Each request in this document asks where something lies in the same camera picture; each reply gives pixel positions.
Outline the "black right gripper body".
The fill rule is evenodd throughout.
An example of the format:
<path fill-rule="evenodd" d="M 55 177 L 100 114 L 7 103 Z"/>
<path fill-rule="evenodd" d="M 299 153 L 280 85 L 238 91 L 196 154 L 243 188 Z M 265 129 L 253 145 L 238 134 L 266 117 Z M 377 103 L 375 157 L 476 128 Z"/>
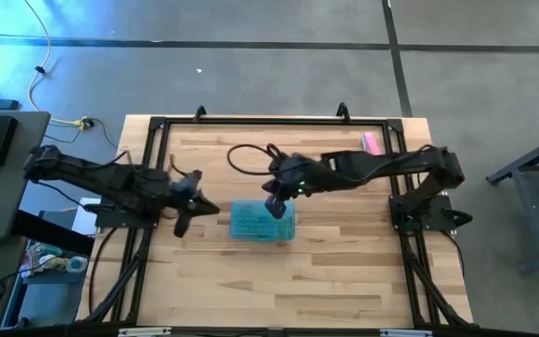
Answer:
<path fill-rule="evenodd" d="M 263 184 L 263 190 L 279 199 L 296 198 L 304 193 L 306 183 L 325 171 L 326 167 L 319 161 L 304 155 L 279 155 L 269 163 L 272 178 Z"/>

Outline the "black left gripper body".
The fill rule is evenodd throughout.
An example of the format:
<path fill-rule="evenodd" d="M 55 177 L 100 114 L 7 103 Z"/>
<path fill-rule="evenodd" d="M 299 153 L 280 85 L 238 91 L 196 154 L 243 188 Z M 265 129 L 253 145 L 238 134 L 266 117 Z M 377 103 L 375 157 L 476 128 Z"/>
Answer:
<path fill-rule="evenodd" d="M 202 178 L 200 170 L 193 170 L 179 181 L 170 185 L 168 206 L 177 212 L 174 235 L 182 238 L 194 217 L 200 216 L 198 183 Z"/>

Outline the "clear pencil case teal lid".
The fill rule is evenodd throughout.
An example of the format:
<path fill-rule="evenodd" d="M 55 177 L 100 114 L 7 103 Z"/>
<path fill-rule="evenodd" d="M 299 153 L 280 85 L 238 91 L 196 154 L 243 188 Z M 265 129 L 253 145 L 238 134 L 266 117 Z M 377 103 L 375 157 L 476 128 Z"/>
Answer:
<path fill-rule="evenodd" d="M 229 237 L 232 240 L 284 242 L 295 237 L 296 211 L 285 203 L 284 216 L 274 218 L 261 200 L 237 200 L 231 203 Z"/>

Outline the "pink white eraser block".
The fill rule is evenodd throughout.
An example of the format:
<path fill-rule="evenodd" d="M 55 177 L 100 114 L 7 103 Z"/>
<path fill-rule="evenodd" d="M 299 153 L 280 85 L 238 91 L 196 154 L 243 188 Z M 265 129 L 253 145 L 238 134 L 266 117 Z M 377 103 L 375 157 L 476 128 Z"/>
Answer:
<path fill-rule="evenodd" d="M 380 155 L 382 153 L 372 132 L 363 133 L 361 137 L 361 144 L 364 151 L 369 154 Z"/>

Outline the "white paper sheet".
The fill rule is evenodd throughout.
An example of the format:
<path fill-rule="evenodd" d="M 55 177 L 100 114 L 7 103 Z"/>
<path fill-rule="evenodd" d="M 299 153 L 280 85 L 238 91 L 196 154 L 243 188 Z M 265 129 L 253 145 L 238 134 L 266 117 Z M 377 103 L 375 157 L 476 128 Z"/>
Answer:
<path fill-rule="evenodd" d="M 80 204 L 86 207 L 89 204 L 99 205 L 100 198 L 81 198 Z M 93 212 L 87 212 L 85 209 L 78 207 L 72 230 L 82 235 L 95 236 L 98 233 L 96 228 L 97 215 Z"/>

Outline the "clear tape roll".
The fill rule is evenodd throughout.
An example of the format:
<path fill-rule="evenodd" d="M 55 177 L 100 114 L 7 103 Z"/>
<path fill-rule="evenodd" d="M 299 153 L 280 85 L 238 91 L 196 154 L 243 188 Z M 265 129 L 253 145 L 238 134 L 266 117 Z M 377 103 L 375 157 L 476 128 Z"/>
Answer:
<path fill-rule="evenodd" d="M 66 271 L 69 273 L 82 273 L 87 270 L 89 260 L 83 256 L 73 256 L 66 262 Z"/>

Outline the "black desk support beam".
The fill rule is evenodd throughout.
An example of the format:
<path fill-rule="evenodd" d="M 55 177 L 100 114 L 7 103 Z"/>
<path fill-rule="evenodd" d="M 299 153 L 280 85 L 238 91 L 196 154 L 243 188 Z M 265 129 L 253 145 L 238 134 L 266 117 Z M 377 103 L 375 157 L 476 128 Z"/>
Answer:
<path fill-rule="evenodd" d="M 11 234 L 57 246 L 63 250 L 89 256 L 95 240 L 79 232 L 60 227 L 29 212 L 17 211 Z"/>

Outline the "grey side desk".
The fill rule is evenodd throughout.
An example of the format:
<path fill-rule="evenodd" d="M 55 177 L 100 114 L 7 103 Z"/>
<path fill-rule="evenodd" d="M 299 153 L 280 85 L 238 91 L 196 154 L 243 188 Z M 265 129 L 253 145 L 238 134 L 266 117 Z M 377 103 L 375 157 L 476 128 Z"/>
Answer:
<path fill-rule="evenodd" d="M 41 144 L 50 121 L 50 115 L 44 111 L 11 112 L 9 116 L 18 124 L 6 160 L 0 166 L 0 241 L 10 235 L 27 185 L 24 163 L 30 151 Z"/>

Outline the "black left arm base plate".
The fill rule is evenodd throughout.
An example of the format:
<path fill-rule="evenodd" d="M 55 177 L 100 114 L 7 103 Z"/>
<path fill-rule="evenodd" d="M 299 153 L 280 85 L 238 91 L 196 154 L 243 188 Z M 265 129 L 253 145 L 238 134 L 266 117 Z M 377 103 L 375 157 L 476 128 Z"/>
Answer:
<path fill-rule="evenodd" d="M 95 225 L 101 228 L 154 228 L 158 219 L 150 214 L 134 215 L 113 205 L 94 205 Z"/>

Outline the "black aluminium table frame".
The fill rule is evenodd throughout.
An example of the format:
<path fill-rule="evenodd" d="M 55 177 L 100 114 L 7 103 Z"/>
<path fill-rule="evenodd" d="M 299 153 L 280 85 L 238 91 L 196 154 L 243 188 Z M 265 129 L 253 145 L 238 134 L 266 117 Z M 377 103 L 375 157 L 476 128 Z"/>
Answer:
<path fill-rule="evenodd" d="M 431 141 L 423 118 L 208 116 L 199 123 L 170 117 L 167 133 L 149 115 L 124 121 L 120 146 L 153 162 L 159 147 L 182 170 L 200 169 L 216 215 L 196 218 L 183 238 L 163 219 L 145 267 L 136 322 L 140 326 L 271 328 L 409 328 L 413 324 L 390 194 L 407 178 L 382 178 L 356 190 L 295 202 L 296 233 L 287 242 L 229 237 L 231 203 L 264 200 L 262 184 L 273 143 L 286 153 L 317 157 L 356 150 L 372 132 L 382 151 L 415 150 Z"/>

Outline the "white table edge bracket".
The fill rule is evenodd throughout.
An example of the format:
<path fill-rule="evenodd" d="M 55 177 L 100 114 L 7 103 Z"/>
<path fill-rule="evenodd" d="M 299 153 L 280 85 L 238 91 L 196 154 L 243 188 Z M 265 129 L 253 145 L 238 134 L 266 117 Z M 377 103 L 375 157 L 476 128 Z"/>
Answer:
<path fill-rule="evenodd" d="M 139 327 L 120 329 L 117 337 L 168 337 L 171 328 L 167 327 Z"/>
<path fill-rule="evenodd" d="M 382 329 L 380 337 L 433 337 L 430 330 Z"/>

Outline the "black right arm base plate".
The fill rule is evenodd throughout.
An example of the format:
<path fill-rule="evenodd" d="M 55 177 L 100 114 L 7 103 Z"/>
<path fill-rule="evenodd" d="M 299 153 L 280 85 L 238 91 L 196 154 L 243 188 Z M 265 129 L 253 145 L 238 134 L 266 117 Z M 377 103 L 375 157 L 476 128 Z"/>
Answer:
<path fill-rule="evenodd" d="M 449 196 L 437 195 L 415 211 L 403 209 L 403 196 L 390 196 L 388 200 L 392 225 L 399 231 L 456 230 L 473 221 L 473 217 L 453 210 Z"/>

